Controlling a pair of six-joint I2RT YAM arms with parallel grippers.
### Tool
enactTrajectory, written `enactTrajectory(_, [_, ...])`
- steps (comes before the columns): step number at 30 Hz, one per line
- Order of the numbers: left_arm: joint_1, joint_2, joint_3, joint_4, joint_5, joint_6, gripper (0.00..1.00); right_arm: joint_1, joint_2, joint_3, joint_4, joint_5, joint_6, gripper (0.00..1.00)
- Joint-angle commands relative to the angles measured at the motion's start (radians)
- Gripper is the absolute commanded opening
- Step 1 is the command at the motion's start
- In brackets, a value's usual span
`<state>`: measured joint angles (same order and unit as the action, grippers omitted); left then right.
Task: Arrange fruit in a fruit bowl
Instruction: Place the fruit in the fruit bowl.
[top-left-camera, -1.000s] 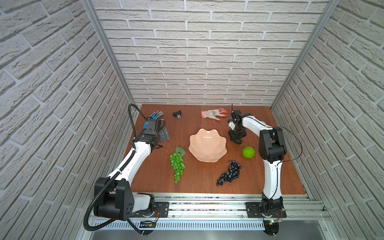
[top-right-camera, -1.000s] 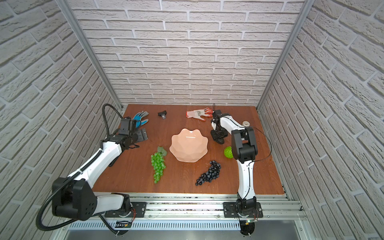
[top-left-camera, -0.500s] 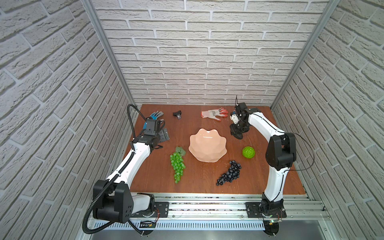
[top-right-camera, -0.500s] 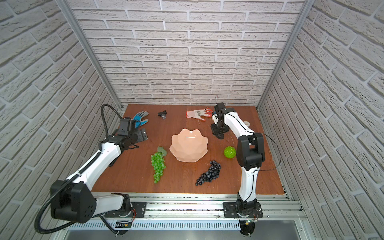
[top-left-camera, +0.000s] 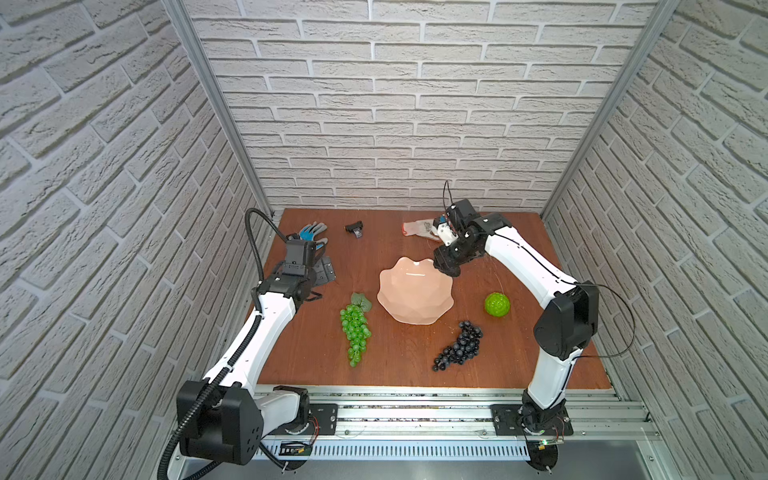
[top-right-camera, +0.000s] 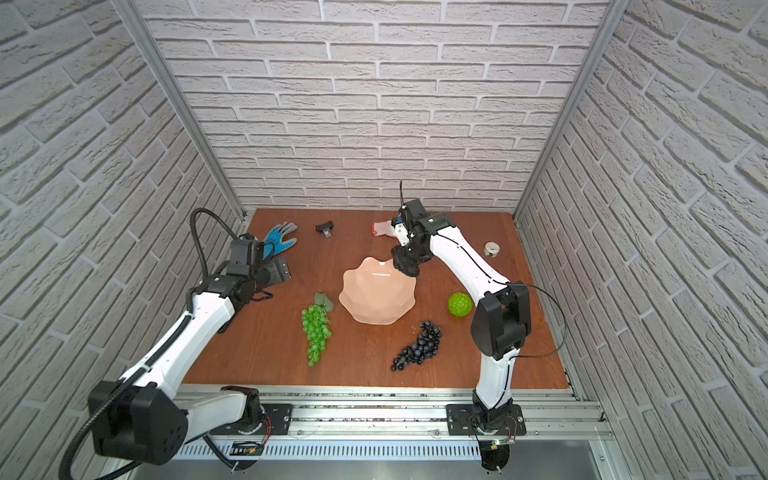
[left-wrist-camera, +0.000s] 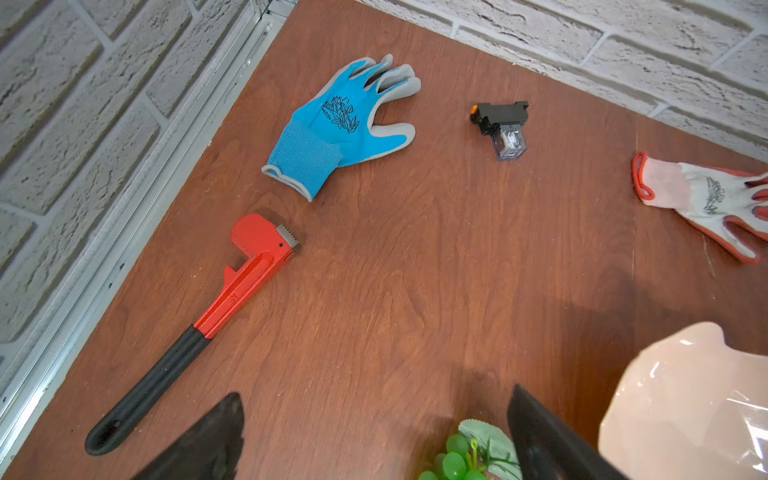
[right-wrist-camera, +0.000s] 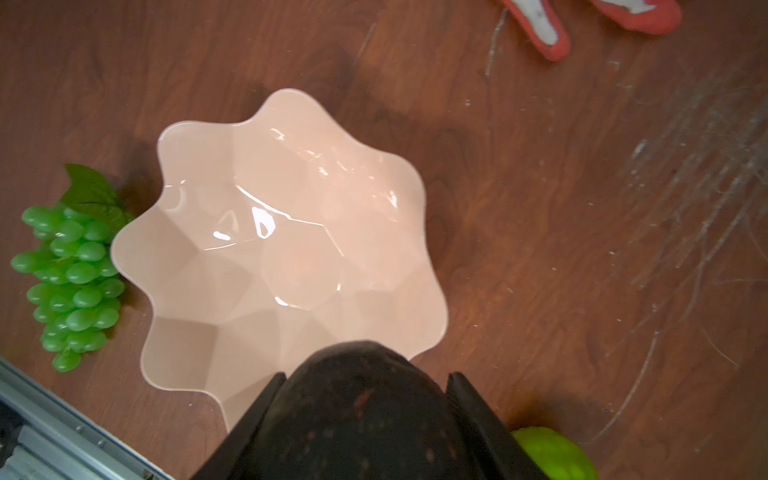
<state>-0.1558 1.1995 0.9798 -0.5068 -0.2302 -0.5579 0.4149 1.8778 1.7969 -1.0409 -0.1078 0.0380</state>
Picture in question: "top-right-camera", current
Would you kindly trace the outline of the black avocado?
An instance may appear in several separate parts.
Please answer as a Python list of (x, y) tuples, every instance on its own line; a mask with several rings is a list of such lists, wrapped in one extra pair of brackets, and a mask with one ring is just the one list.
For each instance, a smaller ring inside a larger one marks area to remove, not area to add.
[(393, 266), (404, 275), (416, 278), (420, 274), (419, 263), (408, 247), (396, 245), (392, 251)]

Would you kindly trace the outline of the green grape bunch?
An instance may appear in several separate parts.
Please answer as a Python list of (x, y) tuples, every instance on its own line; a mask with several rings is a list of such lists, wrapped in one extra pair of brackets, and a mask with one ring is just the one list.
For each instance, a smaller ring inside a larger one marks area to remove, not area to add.
[(301, 312), (302, 327), (309, 346), (307, 361), (309, 367), (314, 367), (327, 350), (328, 339), (332, 336), (328, 314), (334, 309), (334, 303), (322, 292), (317, 292), (314, 303)]

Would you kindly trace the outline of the green custard apple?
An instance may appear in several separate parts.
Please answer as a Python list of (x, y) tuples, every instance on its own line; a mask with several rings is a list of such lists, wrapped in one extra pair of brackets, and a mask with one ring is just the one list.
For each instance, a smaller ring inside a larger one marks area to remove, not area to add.
[(473, 311), (474, 303), (468, 294), (457, 292), (449, 297), (447, 308), (451, 315), (464, 318)]

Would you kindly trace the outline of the dark purple grape bunch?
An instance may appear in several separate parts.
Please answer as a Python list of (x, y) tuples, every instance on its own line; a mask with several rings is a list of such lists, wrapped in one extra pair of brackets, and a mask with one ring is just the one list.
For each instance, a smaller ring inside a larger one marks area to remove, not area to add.
[(420, 333), (416, 340), (395, 356), (390, 365), (392, 372), (402, 371), (409, 365), (422, 365), (438, 355), (443, 337), (442, 329), (431, 321), (419, 324)]

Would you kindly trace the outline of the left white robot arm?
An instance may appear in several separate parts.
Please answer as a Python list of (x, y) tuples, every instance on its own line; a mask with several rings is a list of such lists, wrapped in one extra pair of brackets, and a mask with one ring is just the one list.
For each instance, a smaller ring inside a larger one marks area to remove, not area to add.
[(234, 240), (228, 261), (189, 291), (179, 319), (117, 381), (102, 381), (88, 397), (90, 434), (97, 454), (162, 465), (186, 443), (229, 426), (251, 433), (269, 425), (257, 389), (225, 386), (194, 402), (175, 397), (186, 374), (213, 337), (268, 288), (289, 280), (286, 260), (264, 257), (261, 243)]

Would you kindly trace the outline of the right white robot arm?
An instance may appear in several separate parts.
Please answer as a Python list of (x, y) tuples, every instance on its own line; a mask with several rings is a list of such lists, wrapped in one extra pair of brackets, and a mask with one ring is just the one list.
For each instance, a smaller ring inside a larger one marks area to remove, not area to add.
[(420, 200), (402, 203), (392, 221), (398, 244), (394, 267), (416, 277), (420, 265), (440, 259), (460, 281), (475, 305), (472, 339), (481, 352), (481, 370), (473, 406), (485, 429), (511, 407), (514, 364), (532, 331), (530, 294), (494, 270), (445, 214), (429, 214)]

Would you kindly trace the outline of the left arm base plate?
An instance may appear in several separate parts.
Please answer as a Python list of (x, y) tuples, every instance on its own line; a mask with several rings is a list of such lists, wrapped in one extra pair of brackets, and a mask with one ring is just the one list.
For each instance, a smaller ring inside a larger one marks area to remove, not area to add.
[(290, 428), (292, 413), (290, 404), (262, 404), (258, 413), (247, 414), (234, 423), (217, 427), (211, 434), (266, 436), (267, 430), (270, 430), (271, 436), (285, 436)]

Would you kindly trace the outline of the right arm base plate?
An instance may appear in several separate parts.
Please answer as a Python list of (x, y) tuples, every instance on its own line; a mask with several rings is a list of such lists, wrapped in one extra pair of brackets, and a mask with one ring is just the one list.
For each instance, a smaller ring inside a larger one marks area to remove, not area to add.
[(448, 404), (445, 410), (451, 436), (504, 435), (512, 438), (527, 434), (522, 409), (512, 402), (491, 410), (482, 404)]

